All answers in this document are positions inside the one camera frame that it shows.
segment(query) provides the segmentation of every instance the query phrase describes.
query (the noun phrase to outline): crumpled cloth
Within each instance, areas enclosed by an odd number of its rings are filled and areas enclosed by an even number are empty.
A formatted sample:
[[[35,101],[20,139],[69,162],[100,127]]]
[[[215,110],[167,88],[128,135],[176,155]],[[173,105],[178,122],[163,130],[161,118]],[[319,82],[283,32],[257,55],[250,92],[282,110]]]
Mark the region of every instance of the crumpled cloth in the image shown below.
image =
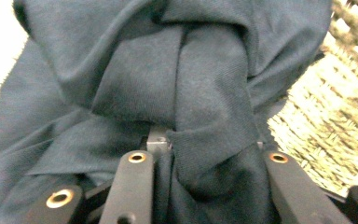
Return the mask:
[[[115,176],[171,128],[155,223],[277,221],[262,150],[271,108],[312,62],[322,0],[16,0],[28,32],[0,94],[0,223],[48,189]]]

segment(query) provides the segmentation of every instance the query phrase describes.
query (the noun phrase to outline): wicker basket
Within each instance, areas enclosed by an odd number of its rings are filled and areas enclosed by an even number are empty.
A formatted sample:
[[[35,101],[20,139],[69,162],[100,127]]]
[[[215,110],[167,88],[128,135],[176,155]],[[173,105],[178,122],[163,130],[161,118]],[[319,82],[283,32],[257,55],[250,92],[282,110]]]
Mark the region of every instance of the wicker basket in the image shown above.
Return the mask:
[[[333,1],[325,57],[268,121],[280,150],[320,186],[346,196],[358,185],[358,0]]]

